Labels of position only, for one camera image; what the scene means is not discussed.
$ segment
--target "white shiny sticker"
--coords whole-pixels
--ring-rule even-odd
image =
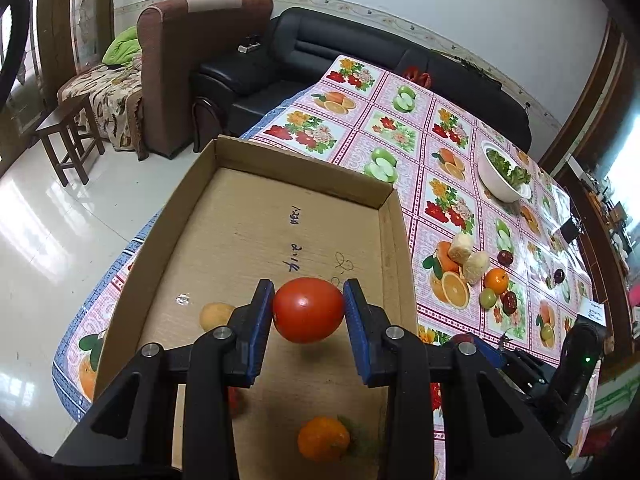
[[[595,321],[602,326],[607,325],[607,320],[604,317],[604,305],[601,303],[596,303],[589,298],[582,298],[578,314],[584,317],[588,317],[592,321]]]

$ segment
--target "silver bolt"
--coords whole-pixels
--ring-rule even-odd
[[[233,331],[228,326],[219,326],[213,331],[213,337],[216,339],[227,339],[231,337]]]
[[[140,350],[140,353],[144,356],[144,357],[153,357],[154,355],[158,354],[158,352],[160,351],[160,345],[157,343],[147,343],[146,345],[144,345],[142,347],[142,349]]]
[[[476,353],[476,345],[469,341],[463,341],[458,345],[458,350],[464,355],[473,355]]]
[[[404,337],[404,330],[399,326],[390,326],[385,330],[385,334],[389,339],[402,339]]]

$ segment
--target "tile floor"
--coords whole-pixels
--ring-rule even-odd
[[[51,379],[66,327],[197,156],[188,147],[138,162],[105,148],[85,163],[87,186],[66,170],[62,187],[40,143],[0,178],[0,415],[47,454],[74,425]]]

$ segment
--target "green blanket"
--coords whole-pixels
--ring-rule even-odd
[[[140,52],[138,31],[136,27],[129,27],[117,35],[116,39],[105,52],[102,62],[105,65],[127,65],[133,56]]]

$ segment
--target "black device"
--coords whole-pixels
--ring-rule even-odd
[[[251,387],[260,373],[273,290],[270,280],[260,280],[250,304],[193,345],[143,346],[55,454],[58,470],[88,480],[238,479],[226,387]],[[540,456],[545,478],[569,477],[566,427],[602,349],[597,326],[576,323],[553,371],[526,352],[496,350],[471,334],[427,345],[367,303],[357,280],[345,282],[343,297],[357,372],[369,388],[388,386],[379,479],[413,479],[433,467],[432,382],[442,391],[447,478],[512,479],[519,471],[521,480],[539,479]],[[524,389],[511,388],[496,366]],[[182,383],[180,472],[171,467],[171,451]]]

